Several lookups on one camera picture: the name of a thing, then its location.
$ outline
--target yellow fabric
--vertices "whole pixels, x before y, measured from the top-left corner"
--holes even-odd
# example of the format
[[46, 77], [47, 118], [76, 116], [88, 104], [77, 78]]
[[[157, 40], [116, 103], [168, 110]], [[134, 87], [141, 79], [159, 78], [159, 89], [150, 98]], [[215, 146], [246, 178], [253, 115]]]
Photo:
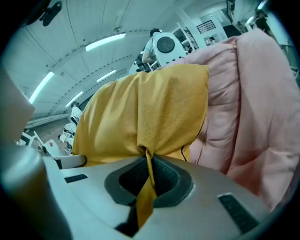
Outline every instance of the yellow fabric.
[[137, 197], [139, 227], [156, 197], [153, 154], [189, 160], [207, 112], [208, 80], [208, 67], [194, 64], [136, 73], [101, 87], [80, 118], [73, 153], [85, 155], [86, 166], [146, 154], [150, 176]]

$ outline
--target pink comforter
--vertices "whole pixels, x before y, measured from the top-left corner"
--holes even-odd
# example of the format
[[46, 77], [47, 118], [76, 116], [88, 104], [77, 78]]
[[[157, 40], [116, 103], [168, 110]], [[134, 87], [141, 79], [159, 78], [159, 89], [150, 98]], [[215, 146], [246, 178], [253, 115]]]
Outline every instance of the pink comforter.
[[210, 68], [209, 108], [193, 163], [216, 169], [273, 210], [300, 155], [300, 91], [276, 42], [254, 30], [173, 64]]

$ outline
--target ceiling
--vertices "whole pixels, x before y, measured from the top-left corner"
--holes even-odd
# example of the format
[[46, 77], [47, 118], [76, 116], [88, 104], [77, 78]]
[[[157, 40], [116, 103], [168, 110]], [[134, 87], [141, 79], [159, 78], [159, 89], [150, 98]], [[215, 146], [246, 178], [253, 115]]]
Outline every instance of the ceiling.
[[[61, 114], [80, 91], [81, 103], [102, 85], [128, 75], [149, 40], [149, 30], [176, 25], [175, 7], [201, 11], [220, 0], [62, 0], [62, 10], [49, 26], [40, 21], [20, 28], [2, 55], [2, 63], [17, 87], [28, 97], [49, 73], [54, 76], [39, 93], [33, 117]], [[89, 52], [84, 46], [109, 37], [120, 27], [126, 36]], [[96, 80], [112, 70], [116, 73]]]

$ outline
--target white robot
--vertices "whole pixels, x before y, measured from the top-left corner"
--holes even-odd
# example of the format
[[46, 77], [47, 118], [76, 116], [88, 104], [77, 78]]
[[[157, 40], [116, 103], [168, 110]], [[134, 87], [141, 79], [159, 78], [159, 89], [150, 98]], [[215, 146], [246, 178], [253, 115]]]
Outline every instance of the white robot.
[[153, 36], [153, 50], [160, 66], [186, 56], [181, 42], [170, 32]]

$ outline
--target fluorescent light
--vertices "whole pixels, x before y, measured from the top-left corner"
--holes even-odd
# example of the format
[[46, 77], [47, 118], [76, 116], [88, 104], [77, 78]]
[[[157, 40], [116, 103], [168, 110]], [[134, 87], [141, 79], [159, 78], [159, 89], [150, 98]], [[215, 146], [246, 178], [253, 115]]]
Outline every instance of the fluorescent light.
[[251, 23], [251, 21], [253, 20], [253, 16], [249, 17], [248, 21], [246, 22], [247, 24]]
[[262, 9], [262, 8], [263, 8], [263, 6], [266, 4], [266, 2], [267, 2], [267, 1], [263, 1], [263, 2], [261, 2], [261, 4], [260, 4], [260, 5], [258, 5], [257, 9]]
[[82, 94], [83, 94], [83, 92], [81, 91], [75, 97], [73, 97], [72, 100], [67, 103], [66, 107], [69, 107], [71, 105], [71, 103], [74, 102], [76, 99], [78, 99], [78, 97]]
[[33, 94], [31, 95], [29, 102], [33, 103], [34, 100], [37, 98], [39, 92], [45, 87], [47, 82], [53, 77], [54, 72], [50, 71], [47, 76], [41, 81], [41, 83], [37, 86], [37, 88], [34, 90]]
[[115, 40], [118, 40], [118, 39], [122, 39], [122, 38], [125, 37], [125, 35], [126, 35], [126, 33], [121, 33], [121, 34], [118, 34], [118, 35], [113, 35], [111, 37], [103, 38], [103, 39], [101, 39], [97, 42], [94, 42], [94, 43], [91, 43], [91, 44], [87, 45], [85, 47], [85, 50], [88, 52], [88, 51], [94, 49], [95, 47], [99, 47], [99, 46], [101, 46], [105, 43], [109, 43], [109, 42], [112, 42], [112, 41], [115, 41]]
[[106, 78], [106, 77], [108, 77], [108, 76], [114, 74], [115, 72], [116, 72], [116, 70], [113, 70], [113, 71], [109, 72], [108, 74], [105, 74], [104, 76], [100, 77], [100, 78], [97, 80], [97, 82], [99, 82], [99, 81], [101, 81], [102, 79], [104, 79], [104, 78]]

